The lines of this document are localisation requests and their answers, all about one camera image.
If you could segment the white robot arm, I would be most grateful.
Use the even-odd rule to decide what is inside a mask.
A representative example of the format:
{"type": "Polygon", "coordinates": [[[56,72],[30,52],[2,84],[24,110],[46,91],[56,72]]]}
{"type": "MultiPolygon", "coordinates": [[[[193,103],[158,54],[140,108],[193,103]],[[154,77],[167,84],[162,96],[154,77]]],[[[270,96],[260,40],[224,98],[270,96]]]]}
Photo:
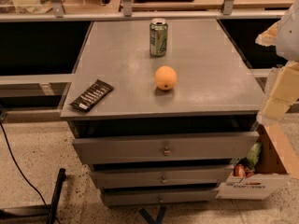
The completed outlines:
{"type": "Polygon", "coordinates": [[[257,121],[272,125],[283,118],[299,99],[299,0],[282,18],[259,34],[255,43],[276,47],[276,54],[287,63],[272,71],[266,81],[266,98],[258,112],[257,121]]]}

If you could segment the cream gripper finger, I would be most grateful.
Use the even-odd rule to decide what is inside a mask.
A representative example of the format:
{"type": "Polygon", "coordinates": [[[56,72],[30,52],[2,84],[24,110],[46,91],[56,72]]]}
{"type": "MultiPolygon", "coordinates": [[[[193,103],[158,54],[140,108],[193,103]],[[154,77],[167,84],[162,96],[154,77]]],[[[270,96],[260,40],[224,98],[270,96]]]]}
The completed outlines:
{"type": "Polygon", "coordinates": [[[264,47],[275,46],[279,22],[272,24],[267,30],[259,34],[255,43],[264,47]]]}
{"type": "Polygon", "coordinates": [[[299,63],[287,63],[268,76],[258,122],[277,122],[299,99],[299,63]]]}

